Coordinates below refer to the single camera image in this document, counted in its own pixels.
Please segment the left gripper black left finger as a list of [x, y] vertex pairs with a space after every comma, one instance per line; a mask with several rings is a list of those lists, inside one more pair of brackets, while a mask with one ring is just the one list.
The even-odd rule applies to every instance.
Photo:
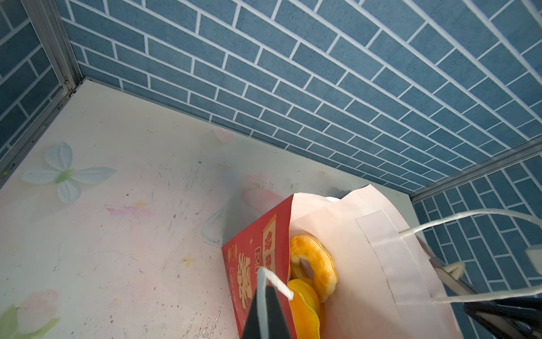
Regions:
[[246, 324], [242, 332], [242, 339], [262, 338], [260, 329], [261, 323], [266, 323], [268, 325], [267, 338], [292, 339], [289, 325], [287, 324], [286, 317], [282, 311], [282, 307], [279, 302], [279, 295], [280, 293], [275, 287], [272, 287], [271, 285], [268, 285], [266, 287], [265, 306], [267, 309], [267, 313], [261, 321], [258, 313], [258, 293], [255, 293], [255, 297], [251, 304]]

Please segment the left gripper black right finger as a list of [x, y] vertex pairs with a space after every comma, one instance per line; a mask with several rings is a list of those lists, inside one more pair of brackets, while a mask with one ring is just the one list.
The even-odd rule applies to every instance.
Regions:
[[466, 302], [464, 311], [496, 338], [541, 338], [541, 298]]

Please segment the round striped fake bun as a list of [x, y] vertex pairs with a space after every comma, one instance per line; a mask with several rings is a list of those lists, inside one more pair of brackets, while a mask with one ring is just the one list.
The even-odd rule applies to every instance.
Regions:
[[316, 291], [301, 279], [290, 280], [294, 298], [289, 302], [297, 338], [320, 338], [320, 299]]

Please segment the glazed fake donut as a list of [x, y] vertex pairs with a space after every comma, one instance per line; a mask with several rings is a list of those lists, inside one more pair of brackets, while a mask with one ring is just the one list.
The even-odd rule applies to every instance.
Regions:
[[[290, 239], [290, 267], [292, 274], [303, 281], [310, 281], [321, 303], [326, 302], [335, 292], [338, 273], [330, 252], [313, 236], [301, 234]], [[306, 261], [313, 271], [309, 278], [302, 268]]]

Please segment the red white paper bag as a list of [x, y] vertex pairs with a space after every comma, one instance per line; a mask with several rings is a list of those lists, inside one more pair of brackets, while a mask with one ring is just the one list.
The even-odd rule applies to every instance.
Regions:
[[262, 321], [268, 285], [292, 338], [297, 338], [288, 282], [290, 239], [308, 234], [331, 254], [338, 273], [335, 292], [320, 303], [320, 338], [458, 338], [452, 304], [534, 297], [540, 286], [473, 295], [446, 294], [440, 271], [418, 234], [374, 186], [342, 199], [294, 194], [222, 247], [240, 336], [255, 293]]

